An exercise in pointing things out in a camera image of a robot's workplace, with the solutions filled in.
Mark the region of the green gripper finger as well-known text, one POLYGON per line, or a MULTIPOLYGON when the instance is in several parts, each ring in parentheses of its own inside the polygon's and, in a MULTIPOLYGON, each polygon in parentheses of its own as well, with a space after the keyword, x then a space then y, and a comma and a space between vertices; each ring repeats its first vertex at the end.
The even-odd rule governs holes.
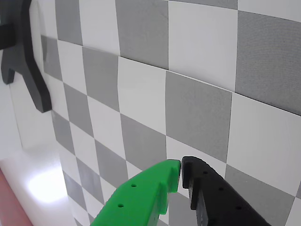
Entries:
POLYGON ((181 162, 164 160, 120 185, 92 222, 93 226, 155 226, 178 190, 181 162))

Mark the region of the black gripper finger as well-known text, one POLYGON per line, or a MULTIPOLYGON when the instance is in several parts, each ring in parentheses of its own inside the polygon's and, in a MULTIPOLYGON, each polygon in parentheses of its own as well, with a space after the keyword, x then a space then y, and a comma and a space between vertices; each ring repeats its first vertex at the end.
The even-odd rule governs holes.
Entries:
POLYGON ((268 226, 269 223, 210 165, 194 156, 181 162, 182 186, 199 226, 268 226))

